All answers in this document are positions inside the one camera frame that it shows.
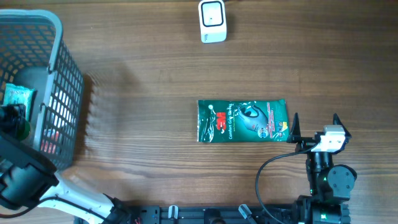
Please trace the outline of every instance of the wooden table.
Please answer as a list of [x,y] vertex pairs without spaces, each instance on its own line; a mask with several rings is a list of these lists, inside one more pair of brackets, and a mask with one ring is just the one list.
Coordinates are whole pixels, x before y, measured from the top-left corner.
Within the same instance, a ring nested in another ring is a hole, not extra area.
[[[353,135],[335,164],[356,169],[353,223],[398,218],[398,4],[231,1],[228,38],[200,42],[197,2],[12,6],[56,13],[85,74],[74,165],[82,187],[145,205],[257,205],[259,166],[286,143],[197,142],[199,99],[286,99],[312,136],[333,113]],[[262,174],[267,203],[309,194],[305,156]],[[71,223],[38,208],[1,223]]]

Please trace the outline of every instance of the black cable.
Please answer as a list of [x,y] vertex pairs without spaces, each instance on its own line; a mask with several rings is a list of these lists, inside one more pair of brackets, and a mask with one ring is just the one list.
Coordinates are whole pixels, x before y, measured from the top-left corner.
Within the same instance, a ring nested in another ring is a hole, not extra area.
[[20,216],[25,215],[26,213],[30,212],[31,210],[33,210],[35,207],[37,207],[37,206],[40,205],[41,203],[43,203],[43,202],[45,202],[45,201],[48,201],[48,200],[58,200],[58,201],[60,201],[60,202],[67,203],[67,204],[69,204],[69,205],[71,205],[71,206],[74,206],[74,207],[76,207],[76,208],[79,208],[80,210],[83,210],[83,211],[88,212],[88,213],[90,213],[90,214],[92,214],[92,215],[95,215],[95,216],[98,217],[98,218],[103,219],[104,222],[106,221],[107,223],[109,223],[109,222],[107,221],[107,219],[106,219],[105,217],[103,217],[102,215],[100,215],[100,214],[98,214],[98,213],[96,213],[96,212],[93,212],[93,211],[90,210],[90,209],[84,208],[84,207],[82,207],[82,206],[80,206],[80,205],[77,205],[77,204],[75,204],[75,203],[73,203],[73,202],[70,202],[70,201],[68,201],[68,200],[62,199],[62,198],[60,198],[60,197],[48,197],[48,198],[42,199],[42,200],[40,200],[35,206],[33,206],[33,207],[31,207],[31,208],[27,208],[27,209],[24,210],[23,212],[15,213],[15,214],[12,214],[12,215],[3,215],[3,214],[0,214],[0,218],[16,218],[16,217],[20,217]]
[[257,199],[260,202],[260,205],[262,207],[262,209],[264,209],[264,211],[271,217],[273,218],[275,221],[277,221],[280,224],[285,224],[284,222],[280,221],[279,219],[277,219],[276,217],[274,217],[273,215],[271,215],[271,213],[268,211],[268,209],[266,208],[266,206],[264,205],[264,203],[262,202],[261,196],[260,196],[260,192],[259,192],[259,178],[260,178],[260,174],[261,171],[263,170],[263,168],[270,162],[283,158],[283,157],[288,157],[288,156],[295,156],[295,155],[299,155],[299,154],[304,154],[307,153],[309,151],[311,151],[311,149],[307,149],[305,151],[300,151],[300,152],[292,152],[292,153],[288,153],[288,154],[283,154],[283,155],[279,155],[279,156],[275,156],[272,159],[269,159],[267,162],[265,162],[259,169],[259,171],[257,172],[257,176],[256,176],[256,195],[257,195]]

